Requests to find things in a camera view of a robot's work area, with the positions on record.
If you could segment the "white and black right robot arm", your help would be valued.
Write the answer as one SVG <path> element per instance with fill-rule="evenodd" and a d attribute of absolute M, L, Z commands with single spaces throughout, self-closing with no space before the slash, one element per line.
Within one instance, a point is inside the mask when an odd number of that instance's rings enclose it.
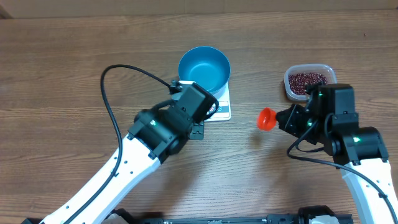
<path fill-rule="evenodd" d="M 275 114 L 279 128 L 295 136 L 288 148 L 302 141 L 322 144 L 333 158 L 324 161 L 290 154 L 291 159 L 333 166 L 340 170 L 362 223 L 397 223 L 397 196 L 392 183 L 389 154 L 380 132 L 360 127 L 354 89 L 349 84 L 307 87 L 305 106 L 292 104 Z"/>

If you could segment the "orange scoop with blue handle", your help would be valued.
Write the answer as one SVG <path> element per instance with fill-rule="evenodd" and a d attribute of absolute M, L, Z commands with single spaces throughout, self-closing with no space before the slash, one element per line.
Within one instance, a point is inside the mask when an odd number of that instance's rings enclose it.
<path fill-rule="evenodd" d="M 264 108 L 257 118 L 257 127 L 263 131 L 270 131 L 276 125 L 276 112 L 270 108 Z"/>

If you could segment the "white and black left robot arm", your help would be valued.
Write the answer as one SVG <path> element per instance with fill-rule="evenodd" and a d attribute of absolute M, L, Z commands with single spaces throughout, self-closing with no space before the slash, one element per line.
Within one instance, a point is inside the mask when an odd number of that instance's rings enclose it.
<path fill-rule="evenodd" d="M 103 223 L 143 179 L 194 139 L 195 128 L 216 113 L 216 95 L 195 82 L 172 87 L 172 97 L 134 119 L 104 166 L 62 207 L 43 219 L 24 223 Z"/>

